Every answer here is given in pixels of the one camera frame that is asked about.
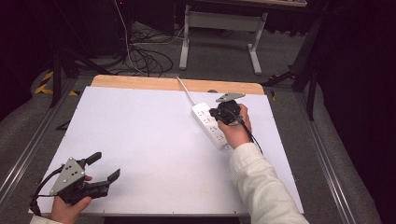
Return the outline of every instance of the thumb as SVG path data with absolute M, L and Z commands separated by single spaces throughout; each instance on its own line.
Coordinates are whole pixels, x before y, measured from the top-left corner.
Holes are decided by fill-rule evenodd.
M 77 214 L 81 213 L 92 201 L 91 197 L 85 197 L 73 206 L 73 211 Z

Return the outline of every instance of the hand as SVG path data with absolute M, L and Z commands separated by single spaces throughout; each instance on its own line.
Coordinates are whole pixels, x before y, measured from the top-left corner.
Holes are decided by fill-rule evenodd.
M 248 117 L 248 108 L 245 105 L 240 104 L 242 116 L 247 128 L 251 132 L 251 123 Z M 234 126 L 228 126 L 224 124 L 221 120 L 218 121 L 219 128 L 224 132 L 225 138 L 233 149 L 241 146 L 244 143 L 249 143 L 250 138 L 247 134 L 247 131 L 244 129 L 242 124 L 237 124 Z
M 91 176 L 85 176 L 86 181 L 92 180 Z M 56 196 L 53 199 L 52 212 L 50 214 L 50 219 L 63 224 L 74 224 L 79 214 L 91 203 L 91 197 L 85 197 L 81 199 L 75 205 L 70 203 L 65 203 L 61 197 Z

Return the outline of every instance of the white sleeve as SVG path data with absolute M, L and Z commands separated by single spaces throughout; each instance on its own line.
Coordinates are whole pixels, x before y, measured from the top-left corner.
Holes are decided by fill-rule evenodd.
M 308 223 L 255 144 L 237 147 L 230 158 L 230 168 L 251 223 Z
M 62 223 L 57 221 L 52 221 L 44 217 L 33 216 L 32 220 L 30 221 L 30 224 L 62 224 Z

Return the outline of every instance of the desk foot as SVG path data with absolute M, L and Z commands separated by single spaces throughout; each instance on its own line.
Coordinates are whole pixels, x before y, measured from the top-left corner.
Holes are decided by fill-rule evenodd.
M 256 51 L 251 50 L 251 46 L 252 46 L 251 44 L 247 45 L 248 53 L 250 54 L 250 59 L 253 64 L 254 74 L 259 76 L 262 74 L 262 69 L 260 68 L 260 63 L 259 63 L 259 59 L 257 58 L 257 53 Z
M 181 56 L 180 56 L 180 64 L 178 69 L 186 70 L 187 68 L 187 59 L 189 58 L 189 43 L 190 41 L 187 40 L 186 43 L 183 43 L 181 47 Z

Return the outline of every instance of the power strip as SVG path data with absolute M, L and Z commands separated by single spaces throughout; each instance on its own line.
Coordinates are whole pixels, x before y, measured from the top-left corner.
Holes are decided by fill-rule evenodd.
M 216 148 L 224 149 L 228 146 L 227 139 L 218 127 L 218 122 L 215 118 L 210 116 L 209 109 L 209 105 L 206 103 L 200 103 L 192 107 L 191 113 L 199 125 L 204 129 L 207 137 L 210 138 Z

